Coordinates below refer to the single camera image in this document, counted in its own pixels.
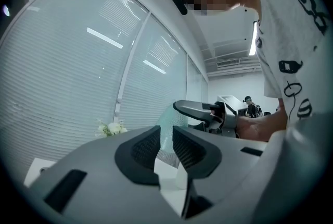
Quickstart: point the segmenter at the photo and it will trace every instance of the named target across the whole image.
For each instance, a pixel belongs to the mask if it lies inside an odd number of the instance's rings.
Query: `glass wall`
[[[148,13],[136,0],[35,0],[18,15],[0,45],[0,145],[14,180],[35,158],[95,140],[121,85],[129,130],[155,125],[176,100],[204,101],[201,73]]]

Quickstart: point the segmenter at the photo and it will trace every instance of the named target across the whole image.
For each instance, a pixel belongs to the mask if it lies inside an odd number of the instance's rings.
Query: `person in black clothing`
[[[257,106],[254,102],[252,102],[251,97],[246,96],[243,102],[246,102],[246,104],[249,106],[248,111],[246,112],[246,116],[250,118],[257,117],[255,114],[257,112]]]

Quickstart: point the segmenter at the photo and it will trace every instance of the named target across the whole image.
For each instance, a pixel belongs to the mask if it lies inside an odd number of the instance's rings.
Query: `air conditioner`
[[[239,64],[240,64],[240,59],[239,58],[219,61],[219,62],[216,63],[217,68],[234,66],[234,65],[239,65]]]

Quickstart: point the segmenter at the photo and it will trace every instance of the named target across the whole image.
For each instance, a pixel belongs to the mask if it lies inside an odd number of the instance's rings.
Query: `black graphic print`
[[[310,104],[310,101],[309,99],[305,99],[298,108],[297,117],[300,119],[307,118],[308,116],[310,116],[311,112],[312,106]]]
[[[303,61],[301,64],[296,61],[280,61],[279,69],[282,73],[295,74],[303,66]]]
[[[290,120],[291,113],[293,109],[295,108],[296,104],[296,95],[298,95],[302,91],[302,85],[300,83],[289,83],[287,81],[288,85],[284,89],[285,96],[287,97],[293,97],[293,107],[289,113],[288,119]]]
[[[314,23],[316,24],[317,28],[320,30],[322,34],[325,34],[325,31],[327,30],[327,24],[325,22],[325,18],[329,17],[322,12],[316,11],[316,2],[315,0],[298,0],[305,12],[313,17]]]

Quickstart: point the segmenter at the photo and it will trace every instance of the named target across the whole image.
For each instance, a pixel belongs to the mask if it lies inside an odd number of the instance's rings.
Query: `ceiling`
[[[218,69],[216,65],[217,61],[223,59],[246,58],[244,60],[251,60],[254,64],[253,70],[257,69],[259,63],[257,57],[248,58],[253,22],[257,19],[258,15],[254,10],[244,7],[216,16],[201,16],[189,10],[184,20],[201,49],[208,77],[221,76],[225,73],[225,68]]]

